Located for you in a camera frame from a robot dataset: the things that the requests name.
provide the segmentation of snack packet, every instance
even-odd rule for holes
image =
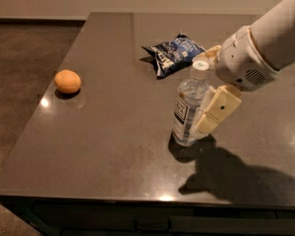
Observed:
[[[172,41],[150,47],[142,46],[142,48],[154,57],[152,64],[158,79],[163,79],[190,66],[195,56],[205,52],[202,47],[183,33],[179,33]]]

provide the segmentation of gray table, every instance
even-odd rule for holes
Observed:
[[[60,67],[77,71],[81,92],[64,98],[50,84],[0,173],[0,196],[295,208],[295,64],[183,149],[170,135],[188,69],[157,81],[141,60],[142,45],[180,30],[209,48],[254,19],[91,14]]]

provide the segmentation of brown floor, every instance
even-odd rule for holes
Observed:
[[[0,25],[0,170],[81,27]],[[0,236],[12,235],[40,234],[0,206]]]

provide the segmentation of white bottle cap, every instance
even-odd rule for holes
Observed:
[[[197,80],[206,79],[208,69],[209,69],[208,62],[203,60],[198,60],[193,63],[191,67],[190,75]]]

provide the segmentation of clear bottle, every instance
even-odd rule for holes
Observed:
[[[189,147],[197,141],[195,137],[191,136],[189,130],[193,124],[196,110],[200,107],[209,87],[208,69],[208,62],[203,60],[194,62],[190,78],[185,79],[178,86],[172,134],[176,143],[184,147]]]

